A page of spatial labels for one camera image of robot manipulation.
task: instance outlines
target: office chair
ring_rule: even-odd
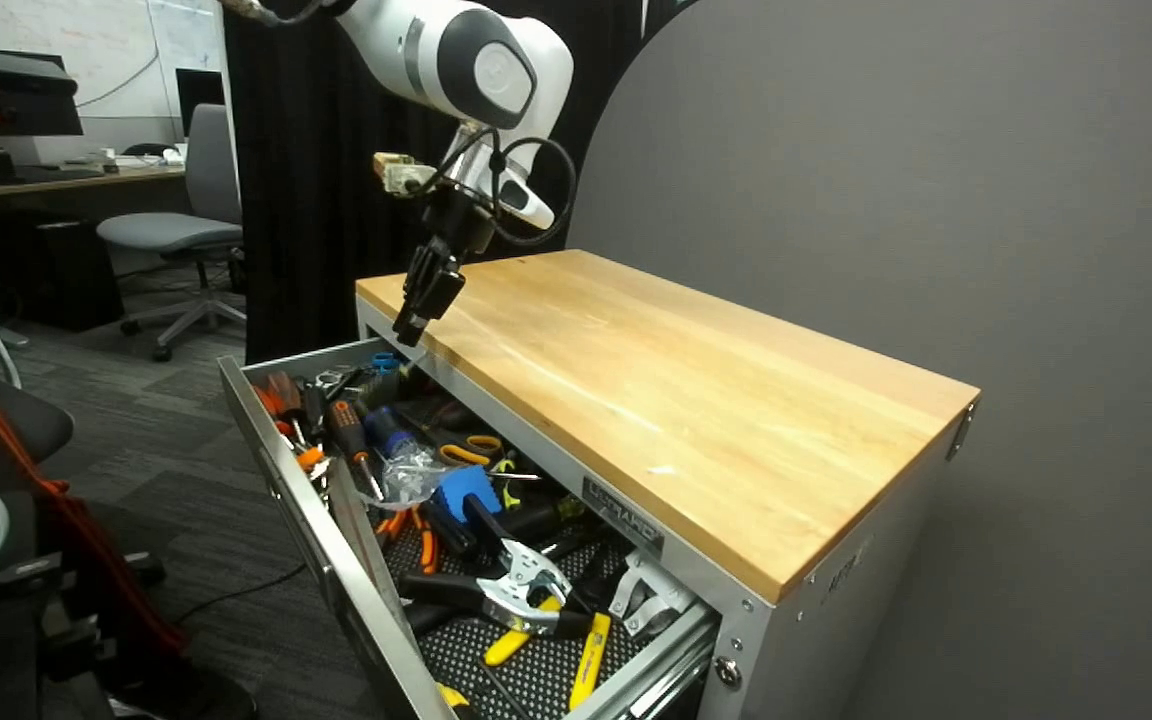
[[[223,105],[198,105],[194,111],[184,183],[192,215],[132,213],[96,226],[96,233],[113,245],[154,251],[166,262],[188,262],[198,270],[197,300],[128,314],[120,325],[123,334],[130,336],[141,332],[141,320],[180,314],[157,339],[154,361],[159,363],[172,359],[168,343],[203,316],[211,328],[217,326],[217,314],[247,324],[247,314],[225,304],[211,290],[204,265],[206,260],[230,259],[233,251],[243,243],[238,181],[234,177],[229,122]]]

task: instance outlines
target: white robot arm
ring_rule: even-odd
[[[381,85],[462,120],[435,182],[420,188],[434,237],[408,268],[399,341],[415,344],[444,314],[465,283],[461,262],[488,244],[498,210],[541,229],[556,220],[526,187],[540,143],[553,145],[547,138],[573,78],[571,52],[547,24],[468,0],[310,0],[294,18],[257,0],[220,1],[268,26],[332,15]]]

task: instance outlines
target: tool chest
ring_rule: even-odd
[[[379,338],[219,361],[270,494],[389,717],[453,717],[438,683],[490,719],[835,715],[978,391],[585,252],[465,274],[417,347],[393,340],[396,275],[358,283],[361,335]],[[412,632],[401,589],[419,570],[419,530],[381,550],[366,483],[344,462],[311,482],[252,387],[381,353],[579,499],[581,532],[604,539],[556,560],[567,578],[594,555],[604,575],[624,571],[631,551],[652,589],[689,598],[636,637],[626,607],[576,710],[584,637],[532,637],[484,670],[506,632],[497,621],[471,612]],[[599,553],[605,543],[617,552]],[[482,574],[442,558],[439,571]]]

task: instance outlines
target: computer monitor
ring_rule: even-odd
[[[185,137],[189,137],[189,120],[194,118],[196,106],[225,105],[225,86],[217,70],[177,68],[177,94]]]
[[[0,50],[1,55],[46,60],[65,69],[65,60],[60,55],[41,53],[18,53],[15,50]],[[15,109],[15,122],[0,128],[0,136],[18,135],[82,135],[83,126],[78,120],[78,108],[73,97],[60,94],[31,94],[31,92],[0,92],[0,105]]]

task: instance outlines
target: carpet floor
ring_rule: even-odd
[[[192,276],[169,270],[124,282],[126,305],[179,302]],[[24,388],[76,420],[73,441],[45,473],[69,480],[123,552],[164,560],[168,578],[151,596],[166,617],[301,561],[221,395],[215,358],[241,359],[241,327],[196,325],[174,343],[170,363],[150,359],[156,327],[136,338],[116,324],[82,333],[10,327],[31,340],[13,351]],[[219,602],[184,630],[189,655],[236,679],[266,720],[381,717],[306,573]],[[44,697],[45,720],[79,717],[67,687],[47,685]]]

